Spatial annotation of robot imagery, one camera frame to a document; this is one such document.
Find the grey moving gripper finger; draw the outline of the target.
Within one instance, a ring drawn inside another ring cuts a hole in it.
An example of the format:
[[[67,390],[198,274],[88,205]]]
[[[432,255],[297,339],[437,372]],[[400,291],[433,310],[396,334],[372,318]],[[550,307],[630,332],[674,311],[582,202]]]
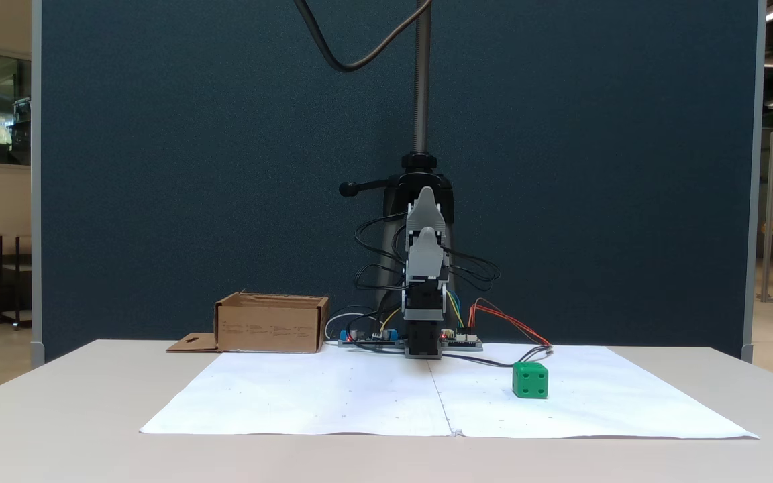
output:
[[[408,281],[441,279],[445,250],[434,228],[412,231],[408,238],[405,275]]]

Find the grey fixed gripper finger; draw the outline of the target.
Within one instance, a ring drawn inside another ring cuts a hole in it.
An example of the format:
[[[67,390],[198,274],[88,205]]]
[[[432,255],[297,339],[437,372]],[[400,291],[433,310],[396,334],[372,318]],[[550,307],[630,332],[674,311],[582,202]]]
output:
[[[445,233],[445,219],[432,187],[420,190],[418,197],[409,204],[406,214],[406,229],[409,233],[421,232],[425,228]]]

